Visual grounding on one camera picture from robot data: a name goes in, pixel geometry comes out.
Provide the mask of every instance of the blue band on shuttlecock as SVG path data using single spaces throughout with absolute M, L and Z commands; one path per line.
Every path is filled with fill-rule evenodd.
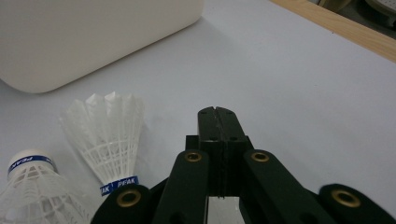
M 15 168 L 17 168 L 18 166 L 25 164 L 26 162 L 29 161 L 46 161 L 49 164 L 51 164 L 53 166 L 52 160 L 48 157 L 45 156 L 28 156 L 28 157 L 23 157 L 17 161 L 15 161 L 14 163 L 12 163 L 12 165 L 9 166 L 8 168 L 8 174 L 11 173 L 12 170 L 14 170 Z
M 116 180 L 114 182 L 111 182 L 109 184 L 106 184 L 100 188 L 100 191 L 102 192 L 102 196 L 105 196 L 114 190 L 116 190 L 119 187 L 122 187 L 127 184 L 139 184 L 139 180 L 137 179 L 137 175 L 133 175 L 130 177 L 123 178 L 121 180 Z

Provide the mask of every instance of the shuttlecock cork base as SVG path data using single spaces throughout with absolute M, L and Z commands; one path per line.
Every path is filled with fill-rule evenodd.
M 138 183 L 134 165 L 143 112 L 140 99 L 112 92 L 76 100 L 61 115 L 69 142 L 104 184 L 102 195 Z
M 27 149 L 9 163 L 8 184 L 0 194 L 2 224 L 85 224 L 91 200 L 54 171 L 50 155 Z

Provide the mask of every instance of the wooden edge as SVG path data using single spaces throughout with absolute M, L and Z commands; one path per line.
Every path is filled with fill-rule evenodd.
M 307 0 L 271 0 L 384 58 L 396 63 L 396 40 Z

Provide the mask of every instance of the white table surface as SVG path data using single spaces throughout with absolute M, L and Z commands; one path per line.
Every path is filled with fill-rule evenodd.
M 168 177 L 185 135 L 196 134 L 196 113 L 218 105 L 306 188 L 345 184 L 396 217 L 395 86 L 395 63 L 269 1 L 207 0 L 193 26 L 56 91 L 28 94 L 0 82 L 0 189 L 10 157 L 39 147 L 97 207 L 99 181 L 59 117 L 74 99 L 117 91 L 146 105 L 135 167 L 143 185 Z M 226 220 L 236 213 L 227 204 L 209 223 L 241 223 Z

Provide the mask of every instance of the white shuttlecock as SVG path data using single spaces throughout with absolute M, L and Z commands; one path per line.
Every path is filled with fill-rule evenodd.
M 86 224 L 91 208 L 85 194 L 55 173 L 46 152 L 27 149 L 11 159 L 8 185 L 0 194 L 0 223 Z
M 131 94 L 94 94 L 85 104 L 76 100 L 61 115 L 69 142 L 104 184 L 102 195 L 129 183 L 134 176 L 143 123 L 143 102 Z

